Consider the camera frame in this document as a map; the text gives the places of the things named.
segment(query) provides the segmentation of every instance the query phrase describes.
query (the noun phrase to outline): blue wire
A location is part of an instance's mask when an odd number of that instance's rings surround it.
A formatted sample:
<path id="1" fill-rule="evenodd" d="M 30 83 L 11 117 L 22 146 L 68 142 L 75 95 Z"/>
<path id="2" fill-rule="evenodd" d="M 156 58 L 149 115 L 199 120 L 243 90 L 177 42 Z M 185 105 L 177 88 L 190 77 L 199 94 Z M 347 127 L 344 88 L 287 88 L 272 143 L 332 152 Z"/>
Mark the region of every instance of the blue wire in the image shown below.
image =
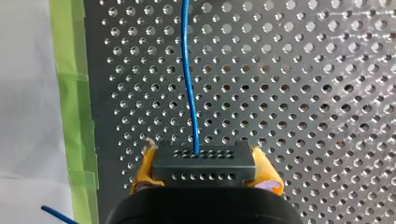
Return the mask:
<path id="1" fill-rule="evenodd" d="M 198 133 L 198 118 L 194 102 L 194 90 L 192 88 L 189 59 L 189 6 L 190 0 L 183 0 L 183 6 L 181 11 L 181 55 L 183 61 L 184 80 L 186 82 L 187 96 L 189 98 L 190 104 L 194 153 L 199 154 L 200 145 Z"/>
<path id="2" fill-rule="evenodd" d="M 61 221 L 67 223 L 67 224 L 78 224 L 76 221 L 73 221 L 72 219 L 70 219 L 69 217 L 66 217 L 65 215 L 63 215 L 62 213 L 56 211 L 53 208 L 50 208 L 46 205 L 42 205 L 41 206 L 41 210 L 50 213 L 51 215 L 59 218 Z"/>

